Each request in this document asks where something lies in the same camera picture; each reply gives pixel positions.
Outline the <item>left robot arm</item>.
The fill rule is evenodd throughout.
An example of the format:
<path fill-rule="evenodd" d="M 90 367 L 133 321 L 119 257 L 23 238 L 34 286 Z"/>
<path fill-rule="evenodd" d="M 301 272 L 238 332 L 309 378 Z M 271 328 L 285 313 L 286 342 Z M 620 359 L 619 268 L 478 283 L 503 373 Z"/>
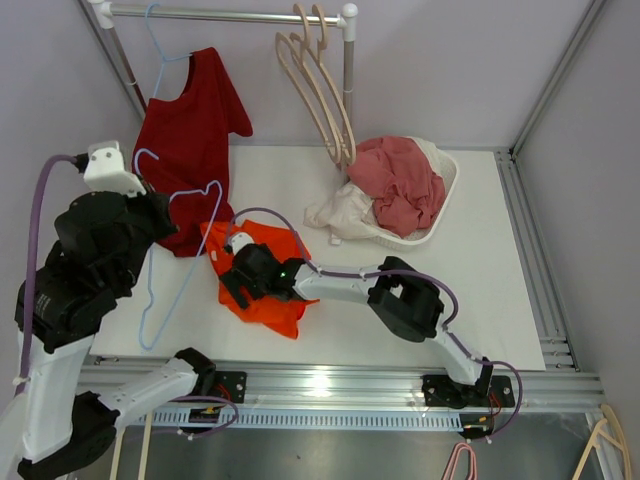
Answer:
<path fill-rule="evenodd" d="M 58 479 L 82 469 L 144 414 L 181 397 L 206 400 L 215 389 L 215 364 L 187 348 L 113 391 L 77 390 L 103 318 L 132 295 L 152 245 L 176 231 L 168 196 L 88 193 L 54 226 L 58 239 L 35 273 L 34 294 L 20 288 L 16 305 L 20 331 L 33 334 L 18 445 L 17 472 L 24 479 Z"/>

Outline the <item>orange t shirt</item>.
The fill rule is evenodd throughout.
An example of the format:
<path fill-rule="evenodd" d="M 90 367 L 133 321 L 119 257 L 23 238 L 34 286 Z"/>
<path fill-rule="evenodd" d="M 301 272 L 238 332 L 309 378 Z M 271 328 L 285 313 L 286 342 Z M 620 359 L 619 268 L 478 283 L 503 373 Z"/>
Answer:
<path fill-rule="evenodd" d="M 223 250 L 228 222 L 216 221 L 206 239 L 206 250 L 211 257 L 212 268 L 218 276 L 231 269 L 232 256 Z M 280 262 L 292 257 L 300 257 L 301 250 L 297 246 L 294 235 L 290 230 L 280 227 L 263 225 L 245 220 L 240 226 L 232 228 L 232 233 L 247 233 L 259 244 L 266 244 L 276 259 Z M 240 320 L 245 323 L 258 323 L 281 336 L 296 340 L 298 338 L 298 321 L 303 317 L 306 307 L 313 301 L 281 302 L 275 298 L 264 297 L 254 300 L 245 289 L 241 290 L 248 301 L 248 307 L 242 309 L 222 280 L 219 280 L 219 303 L 226 306 Z"/>

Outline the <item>white t shirt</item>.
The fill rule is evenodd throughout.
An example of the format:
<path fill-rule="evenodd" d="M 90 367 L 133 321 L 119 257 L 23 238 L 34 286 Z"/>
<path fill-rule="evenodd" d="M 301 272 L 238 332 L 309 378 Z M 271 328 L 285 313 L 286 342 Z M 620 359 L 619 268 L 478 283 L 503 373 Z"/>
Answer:
<path fill-rule="evenodd" d="M 433 147 L 423 151 L 436 157 Z M 376 220 L 373 199 L 358 188 L 349 178 L 324 204 L 313 204 L 305 209 L 304 224 L 313 228 L 327 227 L 340 239 L 368 239 L 377 236 L 381 228 Z"/>

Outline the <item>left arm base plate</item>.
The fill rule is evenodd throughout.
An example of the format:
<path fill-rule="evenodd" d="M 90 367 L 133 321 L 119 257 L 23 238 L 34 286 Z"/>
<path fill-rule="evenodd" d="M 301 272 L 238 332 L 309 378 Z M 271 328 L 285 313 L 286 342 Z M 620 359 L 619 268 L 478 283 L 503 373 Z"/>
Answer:
<path fill-rule="evenodd" d="M 161 385 L 168 388 L 169 402 L 205 401 L 213 397 L 236 404 L 244 402 L 246 376 L 239 371 L 215 372 L 204 380 L 195 372 L 164 373 Z"/>

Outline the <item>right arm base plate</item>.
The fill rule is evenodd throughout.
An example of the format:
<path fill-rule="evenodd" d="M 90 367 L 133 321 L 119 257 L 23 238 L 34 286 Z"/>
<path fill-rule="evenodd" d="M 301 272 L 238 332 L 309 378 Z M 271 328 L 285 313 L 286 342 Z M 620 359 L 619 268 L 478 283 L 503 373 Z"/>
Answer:
<path fill-rule="evenodd" d="M 426 374 L 421 380 L 421 390 L 428 407 L 455 410 L 489 408 L 491 400 L 496 400 L 497 406 L 502 408 L 516 405 L 514 388 L 508 376 L 490 376 L 478 380 L 475 385 L 456 383 L 445 374 Z"/>

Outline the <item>pink t shirt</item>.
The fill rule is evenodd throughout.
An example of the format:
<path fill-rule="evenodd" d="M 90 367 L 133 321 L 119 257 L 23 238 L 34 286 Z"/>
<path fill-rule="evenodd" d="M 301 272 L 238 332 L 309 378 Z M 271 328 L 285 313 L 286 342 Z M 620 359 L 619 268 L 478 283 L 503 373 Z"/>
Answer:
<path fill-rule="evenodd" d="M 379 226 L 399 237 L 432 227 L 446 199 L 443 178 L 412 138 L 383 136 L 356 146 L 350 180 L 373 199 Z"/>

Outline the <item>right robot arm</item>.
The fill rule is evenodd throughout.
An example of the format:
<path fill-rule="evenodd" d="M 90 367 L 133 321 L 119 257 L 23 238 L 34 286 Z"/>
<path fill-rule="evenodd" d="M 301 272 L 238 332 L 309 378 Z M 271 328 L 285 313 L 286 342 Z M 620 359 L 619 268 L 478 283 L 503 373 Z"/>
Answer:
<path fill-rule="evenodd" d="M 491 392 L 493 366 L 472 353 L 448 329 L 440 294 L 445 286 L 398 257 L 378 266 L 338 271 L 292 257 L 280 261 L 265 244 L 228 242 L 230 269 L 220 276 L 234 303 L 243 310 L 265 298 L 278 304 L 318 300 L 346 301 L 369 307 L 396 337 L 428 341 L 440 357 L 449 388 L 466 404 L 480 403 Z"/>

